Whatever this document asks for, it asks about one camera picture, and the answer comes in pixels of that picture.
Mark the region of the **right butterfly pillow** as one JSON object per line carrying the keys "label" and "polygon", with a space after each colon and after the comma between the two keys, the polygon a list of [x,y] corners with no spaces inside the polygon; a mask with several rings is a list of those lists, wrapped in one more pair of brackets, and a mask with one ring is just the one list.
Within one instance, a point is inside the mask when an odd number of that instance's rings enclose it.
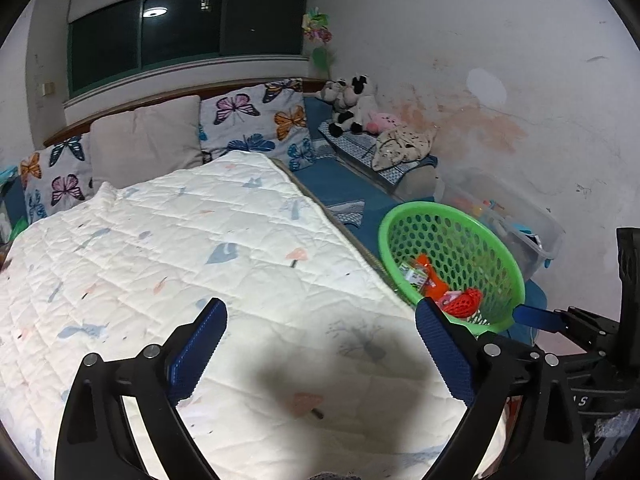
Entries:
{"label": "right butterfly pillow", "polygon": [[316,161],[300,78],[268,81],[202,101],[198,138],[210,159],[234,151],[258,153],[292,171]]}

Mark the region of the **beige spotted cloth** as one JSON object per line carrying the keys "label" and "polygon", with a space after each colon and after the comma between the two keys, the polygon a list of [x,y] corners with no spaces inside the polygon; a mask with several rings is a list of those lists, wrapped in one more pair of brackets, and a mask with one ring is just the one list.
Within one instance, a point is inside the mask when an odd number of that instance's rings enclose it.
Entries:
{"label": "beige spotted cloth", "polygon": [[381,133],[376,139],[371,167],[382,171],[408,162],[420,162],[431,153],[434,130],[419,131],[402,125]]}

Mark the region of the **dark window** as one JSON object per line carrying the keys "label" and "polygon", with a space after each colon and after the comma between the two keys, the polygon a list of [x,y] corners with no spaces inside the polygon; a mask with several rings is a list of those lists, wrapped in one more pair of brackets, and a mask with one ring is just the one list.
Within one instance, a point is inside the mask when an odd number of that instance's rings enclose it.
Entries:
{"label": "dark window", "polygon": [[125,0],[70,22],[70,95],[186,62],[299,55],[306,0]]}

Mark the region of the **grey pillow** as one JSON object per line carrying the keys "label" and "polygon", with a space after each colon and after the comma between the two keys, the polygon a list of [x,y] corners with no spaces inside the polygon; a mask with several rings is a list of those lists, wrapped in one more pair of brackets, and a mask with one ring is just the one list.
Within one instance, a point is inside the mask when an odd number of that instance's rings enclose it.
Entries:
{"label": "grey pillow", "polygon": [[152,180],[204,164],[198,120],[201,98],[184,96],[92,123],[89,144],[95,188]]}

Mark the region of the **pink snack wrapper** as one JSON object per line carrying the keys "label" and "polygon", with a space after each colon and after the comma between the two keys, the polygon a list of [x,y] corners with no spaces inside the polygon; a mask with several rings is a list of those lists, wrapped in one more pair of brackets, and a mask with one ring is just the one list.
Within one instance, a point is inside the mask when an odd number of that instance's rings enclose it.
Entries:
{"label": "pink snack wrapper", "polygon": [[439,299],[436,300],[436,304],[440,310],[444,310],[448,304],[451,304],[461,295],[461,290],[447,290]]}

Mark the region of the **pink plush toy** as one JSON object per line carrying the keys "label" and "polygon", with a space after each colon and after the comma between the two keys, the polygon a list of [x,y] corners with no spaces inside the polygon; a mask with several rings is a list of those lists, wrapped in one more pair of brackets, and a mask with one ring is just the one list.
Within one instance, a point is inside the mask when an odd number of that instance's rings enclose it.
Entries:
{"label": "pink plush toy", "polygon": [[403,123],[404,122],[394,114],[372,112],[369,114],[368,121],[364,128],[367,133],[372,134],[372,136],[378,136],[387,130],[401,126]]}

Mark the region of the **black white cow plush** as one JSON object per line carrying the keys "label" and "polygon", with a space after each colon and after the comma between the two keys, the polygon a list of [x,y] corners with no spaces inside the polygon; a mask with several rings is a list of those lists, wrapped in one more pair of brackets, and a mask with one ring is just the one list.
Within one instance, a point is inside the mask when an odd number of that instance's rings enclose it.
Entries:
{"label": "black white cow plush", "polygon": [[368,75],[345,79],[328,80],[314,95],[332,106],[328,133],[339,138],[345,132],[361,134],[366,131],[370,116],[378,110],[375,101],[375,84]]}

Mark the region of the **clear plastic storage box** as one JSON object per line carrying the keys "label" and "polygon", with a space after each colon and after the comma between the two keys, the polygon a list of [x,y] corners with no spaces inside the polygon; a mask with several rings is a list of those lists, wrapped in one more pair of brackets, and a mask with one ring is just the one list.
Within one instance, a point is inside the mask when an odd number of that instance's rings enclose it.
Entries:
{"label": "clear plastic storage box", "polygon": [[512,186],[476,169],[443,172],[437,177],[436,202],[457,208],[483,223],[503,242],[524,280],[558,256],[565,231],[548,211]]}

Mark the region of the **yellow green juice bottle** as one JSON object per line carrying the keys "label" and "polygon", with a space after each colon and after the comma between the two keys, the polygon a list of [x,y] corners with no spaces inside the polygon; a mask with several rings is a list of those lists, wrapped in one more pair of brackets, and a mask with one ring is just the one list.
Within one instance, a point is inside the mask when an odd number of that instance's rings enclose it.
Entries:
{"label": "yellow green juice bottle", "polygon": [[428,272],[420,263],[404,261],[399,266],[402,277],[418,292],[428,281]]}

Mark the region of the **butterfly pillow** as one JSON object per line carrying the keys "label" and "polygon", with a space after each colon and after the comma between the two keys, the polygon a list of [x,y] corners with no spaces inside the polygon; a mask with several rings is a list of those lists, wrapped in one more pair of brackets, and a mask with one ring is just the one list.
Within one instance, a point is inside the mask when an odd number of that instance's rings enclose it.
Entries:
{"label": "butterfly pillow", "polygon": [[258,153],[292,171],[316,161],[300,78],[268,81],[202,101],[198,138],[210,159],[234,151]]}
{"label": "butterfly pillow", "polygon": [[88,134],[33,152],[18,170],[29,223],[73,208],[94,195]]}

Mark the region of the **white quilted blanket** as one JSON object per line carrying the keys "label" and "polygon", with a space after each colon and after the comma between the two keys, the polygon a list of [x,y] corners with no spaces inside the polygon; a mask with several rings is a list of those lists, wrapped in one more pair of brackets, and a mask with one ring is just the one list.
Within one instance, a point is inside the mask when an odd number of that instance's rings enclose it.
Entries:
{"label": "white quilted blanket", "polygon": [[420,479],[465,411],[413,310],[269,158],[231,154],[32,224],[1,273],[1,420],[52,477],[81,359],[135,356],[218,298],[179,414],[224,479]]}

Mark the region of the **red foam fruit net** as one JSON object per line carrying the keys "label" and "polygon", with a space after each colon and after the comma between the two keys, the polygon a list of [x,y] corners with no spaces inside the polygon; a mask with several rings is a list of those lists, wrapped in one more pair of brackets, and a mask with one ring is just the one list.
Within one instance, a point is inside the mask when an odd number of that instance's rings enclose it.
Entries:
{"label": "red foam fruit net", "polygon": [[462,290],[462,295],[443,310],[454,318],[470,318],[474,315],[483,301],[483,293],[477,288]]}

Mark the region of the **green plastic mesh basket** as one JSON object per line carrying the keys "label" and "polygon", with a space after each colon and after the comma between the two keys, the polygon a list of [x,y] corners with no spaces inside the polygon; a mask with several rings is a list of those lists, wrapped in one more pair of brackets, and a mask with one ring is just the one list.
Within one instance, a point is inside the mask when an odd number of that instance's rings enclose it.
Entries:
{"label": "green plastic mesh basket", "polygon": [[413,306],[423,295],[406,271],[420,255],[450,289],[482,292],[474,314],[451,320],[475,336],[511,328],[513,310],[525,301],[524,278],[509,249],[483,223],[454,207],[409,202],[393,208],[378,228],[378,252],[398,292]]}

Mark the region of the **left butterfly pillow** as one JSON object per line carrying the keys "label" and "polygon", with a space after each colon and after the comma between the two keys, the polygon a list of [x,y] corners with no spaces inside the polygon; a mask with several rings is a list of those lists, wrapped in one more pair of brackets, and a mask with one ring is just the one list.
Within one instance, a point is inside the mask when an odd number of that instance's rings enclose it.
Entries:
{"label": "left butterfly pillow", "polygon": [[73,208],[94,195],[88,134],[33,152],[18,170],[29,223]]}

